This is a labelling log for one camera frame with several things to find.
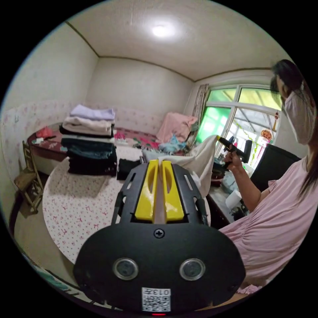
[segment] face mask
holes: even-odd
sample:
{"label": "face mask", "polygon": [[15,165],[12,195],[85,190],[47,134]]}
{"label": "face mask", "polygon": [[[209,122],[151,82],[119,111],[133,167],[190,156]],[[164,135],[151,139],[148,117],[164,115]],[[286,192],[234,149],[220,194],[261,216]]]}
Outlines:
{"label": "face mask", "polygon": [[312,107],[308,95],[300,88],[299,96],[291,92],[285,100],[283,112],[286,114],[298,143],[307,145],[314,134],[317,108]]}

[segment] black monitor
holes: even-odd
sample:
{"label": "black monitor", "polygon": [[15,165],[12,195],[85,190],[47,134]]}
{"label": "black monitor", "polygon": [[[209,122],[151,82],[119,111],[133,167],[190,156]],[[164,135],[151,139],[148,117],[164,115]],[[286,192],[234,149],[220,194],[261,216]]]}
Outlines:
{"label": "black monitor", "polygon": [[264,191],[268,188],[269,181],[281,178],[288,168],[299,160],[296,155],[267,144],[251,180],[260,191]]}

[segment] table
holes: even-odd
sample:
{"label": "table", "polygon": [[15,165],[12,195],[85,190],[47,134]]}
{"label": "table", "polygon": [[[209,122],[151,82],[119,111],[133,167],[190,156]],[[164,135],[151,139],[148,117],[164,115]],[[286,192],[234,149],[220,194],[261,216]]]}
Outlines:
{"label": "table", "polygon": [[[138,160],[141,156],[140,149],[128,146],[117,146],[116,153],[118,161]],[[66,158],[50,174],[43,192],[43,216],[53,241],[74,264],[84,242],[111,224],[117,194],[124,182],[110,176],[72,175],[68,169]],[[206,199],[205,206],[210,223]]]}
{"label": "table", "polygon": [[213,227],[220,229],[234,222],[234,214],[229,209],[225,200],[229,196],[222,187],[211,187],[208,197],[211,205],[211,224]]}

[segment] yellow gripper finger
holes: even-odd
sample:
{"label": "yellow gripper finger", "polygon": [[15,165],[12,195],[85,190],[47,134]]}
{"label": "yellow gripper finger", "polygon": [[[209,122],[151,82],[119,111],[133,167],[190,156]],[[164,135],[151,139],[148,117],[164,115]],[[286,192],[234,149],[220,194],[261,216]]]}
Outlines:
{"label": "yellow gripper finger", "polygon": [[137,220],[154,223],[157,195],[158,160],[150,160],[143,182],[135,217]]}
{"label": "yellow gripper finger", "polygon": [[162,161],[162,177],[166,223],[182,221],[185,214],[170,161]]}

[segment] ceiling light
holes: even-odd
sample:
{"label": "ceiling light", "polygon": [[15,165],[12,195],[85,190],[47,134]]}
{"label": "ceiling light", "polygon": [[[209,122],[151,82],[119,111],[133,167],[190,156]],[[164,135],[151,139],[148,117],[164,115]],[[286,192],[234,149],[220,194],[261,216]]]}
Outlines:
{"label": "ceiling light", "polygon": [[166,26],[156,26],[152,29],[152,32],[157,37],[167,37],[173,35],[173,29]]}

